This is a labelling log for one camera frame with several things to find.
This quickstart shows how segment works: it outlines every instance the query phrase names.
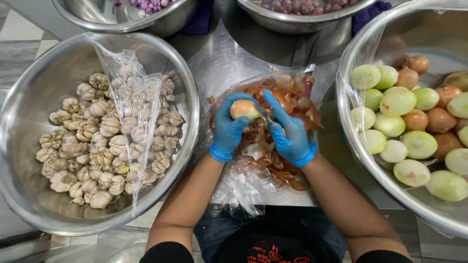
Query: stainless steel bowl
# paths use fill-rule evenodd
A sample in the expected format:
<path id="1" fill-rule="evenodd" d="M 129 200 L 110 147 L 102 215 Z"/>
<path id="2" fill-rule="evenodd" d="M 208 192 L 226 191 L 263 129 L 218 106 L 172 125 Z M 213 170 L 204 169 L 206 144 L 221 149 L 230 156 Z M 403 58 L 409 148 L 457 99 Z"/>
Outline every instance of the stainless steel bowl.
<path id="1" fill-rule="evenodd" d="M 284 34 L 306 34 L 322 30 L 338 20 L 353 16 L 375 1 L 361 0 L 341 11 L 323 15 L 286 15 L 265 9 L 252 0 L 237 0 L 237 3 L 255 22 L 265 28 Z"/>
<path id="2" fill-rule="evenodd" d="M 106 35 L 112 52 L 135 50 L 147 74 L 171 74 L 176 84 L 175 106 L 186 123 L 182 126 L 182 148 L 165 176 L 139 193 L 135 216 L 159 201 L 171 188 L 189 161 L 198 134 L 197 84 L 181 55 L 164 40 L 144 33 Z M 38 138 L 53 131 L 48 116 L 60 109 L 67 97 L 77 97 L 76 87 L 89 76 L 103 72 L 92 44 L 83 34 L 69 38 L 39 57 L 12 87 L 0 113 L 0 190 L 10 208 L 24 221 L 45 232 L 90 235 L 131 220 L 132 197 L 121 196 L 105 209 L 71 204 L 68 193 L 56 193 L 41 175 L 42 163 L 35 158 Z"/>
<path id="3" fill-rule="evenodd" d="M 92 32 L 126 33 L 145 29 L 167 37 L 179 31 L 191 18 L 200 0 L 178 0 L 145 18 L 128 0 L 116 7 L 112 0 L 52 0 L 57 11 L 70 22 Z"/>
<path id="4" fill-rule="evenodd" d="M 441 6 L 451 10 L 442 12 Z M 351 70 L 380 59 L 386 65 L 401 55 L 423 55 L 429 60 L 429 70 L 419 80 L 436 88 L 451 72 L 468 68 L 468 5 L 457 0 L 424 0 L 402 4 L 386 11 L 366 25 L 346 48 L 337 76 L 336 95 L 339 118 L 348 146 L 356 160 L 369 171 L 380 186 L 403 206 L 412 210 L 436 229 L 468 238 L 468 198 L 460 202 L 446 202 L 431 195 L 425 187 L 411 188 L 398 182 L 393 175 L 393 164 L 379 155 L 371 156 L 361 143 L 350 115 L 348 97 Z M 375 57 L 365 58 L 378 43 Z M 431 160 L 422 160 L 430 164 Z M 442 163 L 433 163 L 430 169 L 443 169 Z"/>

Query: bowl rim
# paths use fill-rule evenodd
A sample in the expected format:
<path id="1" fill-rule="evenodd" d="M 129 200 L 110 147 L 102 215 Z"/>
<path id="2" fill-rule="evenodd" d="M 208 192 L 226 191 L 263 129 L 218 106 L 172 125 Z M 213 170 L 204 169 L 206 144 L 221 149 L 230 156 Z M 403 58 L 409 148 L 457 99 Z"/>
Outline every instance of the bowl rim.
<path id="1" fill-rule="evenodd" d="M 154 44 L 156 47 L 161 49 L 169 59 L 173 59 L 178 63 L 178 66 L 181 67 L 181 75 L 187 77 L 187 94 L 189 97 L 194 98 L 193 101 L 190 101 L 191 112 L 189 120 L 186 120 L 190 123 L 187 128 L 186 137 L 184 138 L 183 147 L 181 148 L 178 158 L 175 159 L 172 167 L 171 173 L 166 175 L 166 178 L 169 179 L 160 182 L 161 190 L 150 191 L 144 197 L 138 200 L 136 211 L 132 211 L 132 207 L 126 207 L 123 210 L 119 211 L 120 213 L 117 216 L 110 216 L 107 219 L 96 218 L 90 219 L 89 222 L 92 224 L 84 224 L 83 222 L 71 222 L 67 220 L 60 220 L 57 218 L 51 218 L 44 214 L 38 212 L 37 208 L 33 204 L 30 205 L 30 209 L 25 209 L 21 207 L 19 200 L 25 200 L 29 203 L 29 198 L 21 196 L 18 191 L 12 191 L 11 189 L 15 188 L 14 182 L 9 180 L 7 176 L 0 176 L 0 193 L 4 197 L 10 209 L 20 216 L 22 220 L 26 223 L 34 226 L 35 228 L 42 230 L 51 234 L 58 234 L 63 236 L 84 236 L 99 234 L 115 227 L 124 225 L 132 220 L 134 220 L 141 213 L 145 212 L 152 205 L 160 201 L 164 195 L 170 191 L 173 187 L 176 180 L 180 177 L 181 173 L 185 170 L 193 151 L 195 150 L 195 144 L 197 142 L 198 132 L 199 132 L 199 123 L 200 123 L 200 99 L 198 96 L 198 88 L 193 72 L 188 66 L 187 62 L 183 57 L 172 47 L 169 43 L 162 40 L 159 37 L 147 34 L 147 33 L 130 33 L 130 34 L 119 34 L 111 35 L 111 37 L 128 37 L 132 39 L 139 39 L 147 42 L 148 44 Z M 43 71 L 44 67 L 47 67 L 57 56 L 61 53 L 69 51 L 71 49 L 83 46 L 84 44 L 89 43 L 89 40 L 86 39 L 85 33 L 75 35 L 63 42 L 52 47 L 44 55 L 36 59 L 33 64 L 21 75 L 19 80 L 12 86 L 11 91 L 8 93 L 4 107 L 0 112 L 0 163 L 6 165 L 7 169 L 4 170 L 4 173 L 15 174 L 11 171 L 10 165 L 8 164 L 7 156 L 7 145 L 6 145 L 6 135 L 4 127 L 8 125 L 8 113 L 11 110 L 10 104 L 14 103 L 15 97 L 12 95 L 17 91 L 25 91 L 25 85 L 21 85 L 24 81 L 29 81 L 31 76 L 35 74 L 40 74 Z"/>
<path id="2" fill-rule="evenodd" d="M 331 12 L 322 15 L 290 15 L 290 14 L 283 14 L 276 11 L 271 11 L 266 8 L 263 8 L 252 0 L 237 0 L 237 3 L 241 5 L 242 8 L 250 11 L 256 15 L 260 15 L 266 18 L 270 18 L 273 20 L 278 20 L 281 22 L 291 22 L 291 23 L 317 23 L 317 22 L 330 22 L 336 21 L 341 18 L 345 18 L 351 15 L 356 14 L 361 9 L 364 9 L 377 0 L 361 0 L 357 4 L 347 7 L 343 10 L 337 12 Z"/>
<path id="3" fill-rule="evenodd" d="M 157 12 L 156 14 L 135 21 L 116 24 L 101 24 L 81 19 L 77 17 L 74 13 L 70 12 L 68 8 L 65 7 L 65 4 L 62 0 L 52 0 L 52 4 L 54 5 L 55 9 L 58 11 L 59 14 L 61 14 L 68 21 L 78 25 L 83 29 L 99 33 L 128 33 L 151 26 L 152 24 L 156 23 L 157 20 L 169 16 L 179 6 L 185 4 L 188 1 L 193 0 L 177 0 L 175 3 L 170 4 L 168 7 Z"/>
<path id="4" fill-rule="evenodd" d="M 428 225 L 439 232 L 449 232 L 463 238 L 468 238 L 467 222 L 451 218 L 449 215 L 424 204 L 411 194 L 407 193 L 379 167 L 373 157 L 367 152 L 354 128 L 350 113 L 350 101 L 345 87 L 348 83 L 342 75 L 343 73 L 349 73 L 352 70 L 352 65 L 350 63 L 344 63 L 343 61 L 350 61 L 352 57 L 359 54 L 358 51 L 360 47 L 363 46 L 369 38 L 379 34 L 379 30 L 383 25 L 414 12 L 433 10 L 431 4 L 437 5 L 440 3 L 439 0 L 411 1 L 401 4 L 389 11 L 385 11 L 361 29 L 361 31 L 348 44 L 341 57 L 340 67 L 336 75 L 338 117 L 351 152 L 387 193 L 415 214 L 422 217 Z"/>

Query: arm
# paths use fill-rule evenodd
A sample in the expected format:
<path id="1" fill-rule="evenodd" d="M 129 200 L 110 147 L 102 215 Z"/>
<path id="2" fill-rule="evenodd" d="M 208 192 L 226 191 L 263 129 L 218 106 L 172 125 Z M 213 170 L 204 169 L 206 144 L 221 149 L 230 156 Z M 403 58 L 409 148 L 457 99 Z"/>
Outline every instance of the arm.
<path id="1" fill-rule="evenodd" d="M 306 175 L 327 217 L 345 237 L 353 261 L 378 249 L 409 257 L 398 234 L 379 212 L 344 175 L 316 153 L 317 144 L 308 142 L 304 123 L 289 116 L 270 92 L 264 91 L 263 99 L 279 122 L 268 127 L 278 153 Z"/>
<path id="2" fill-rule="evenodd" d="M 174 241 L 192 252 L 193 228 L 206 210 L 224 163 L 232 159 L 234 149 L 241 141 L 241 134 L 249 123 L 247 117 L 233 121 L 229 109 L 234 101 L 252 96 L 236 93 L 227 96 L 215 117 L 215 137 L 196 166 L 170 193 L 148 236 L 146 250 L 161 242 Z"/>

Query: tile floor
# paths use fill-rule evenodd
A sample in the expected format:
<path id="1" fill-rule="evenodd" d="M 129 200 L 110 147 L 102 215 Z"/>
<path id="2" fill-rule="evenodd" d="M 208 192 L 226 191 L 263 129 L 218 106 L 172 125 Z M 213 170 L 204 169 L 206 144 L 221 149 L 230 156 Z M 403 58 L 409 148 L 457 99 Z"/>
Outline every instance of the tile floor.
<path id="1" fill-rule="evenodd" d="M 0 91 L 7 92 L 35 59 L 59 41 L 1 2 L 0 28 Z M 91 262 L 92 259 L 104 259 L 102 253 L 93 252 L 102 249 L 108 252 L 106 262 L 132 262 L 128 259 L 143 255 L 149 228 L 161 205 L 157 204 L 125 226 L 99 235 L 72 238 L 54 235 L 45 262 L 69 262 L 68 256 L 83 255 L 83 251 L 90 251 L 86 254 L 92 257 Z M 400 234 L 414 262 L 468 262 L 467 240 L 446 238 L 409 211 L 385 210 L 382 213 Z M 202 263 L 200 248 L 195 237 L 193 239 L 195 262 Z M 348 253 L 344 262 L 351 262 Z"/>

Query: hand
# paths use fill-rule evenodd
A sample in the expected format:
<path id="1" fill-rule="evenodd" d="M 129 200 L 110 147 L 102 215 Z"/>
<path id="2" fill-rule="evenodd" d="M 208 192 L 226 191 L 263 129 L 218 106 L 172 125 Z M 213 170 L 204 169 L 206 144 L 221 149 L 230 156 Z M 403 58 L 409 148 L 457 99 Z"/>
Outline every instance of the hand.
<path id="1" fill-rule="evenodd" d="M 214 119 L 215 135 L 210 147 L 210 154 L 220 162 L 233 158 L 234 149 L 241 142 L 242 131 L 249 124 L 249 118 L 242 116 L 233 120 L 229 110 L 234 101 L 251 100 L 258 103 L 252 96 L 245 93 L 228 95 L 216 112 Z"/>
<path id="2" fill-rule="evenodd" d="M 304 123 L 299 118 L 289 116 L 270 91 L 263 91 L 262 97 L 273 109 L 273 118 L 277 121 L 268 123 L 268 130 L 275 141 L 279 155 L 296 167 L 306 165 L 315 156 L 317 144 L 308 141 Z"/>

